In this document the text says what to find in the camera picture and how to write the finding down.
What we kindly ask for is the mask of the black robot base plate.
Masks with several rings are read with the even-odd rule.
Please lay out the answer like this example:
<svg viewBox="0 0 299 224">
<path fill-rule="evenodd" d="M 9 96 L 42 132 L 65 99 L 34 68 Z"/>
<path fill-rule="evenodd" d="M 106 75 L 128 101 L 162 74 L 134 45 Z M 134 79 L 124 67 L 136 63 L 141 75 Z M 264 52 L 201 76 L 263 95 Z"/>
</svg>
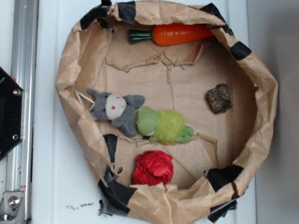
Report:
<svg viewBox="0 0 299 224">
<path fill-rule="evenodd" d="M 22 140 L 24 90 L 0 67 L 0 161 Z"/>
</svg>

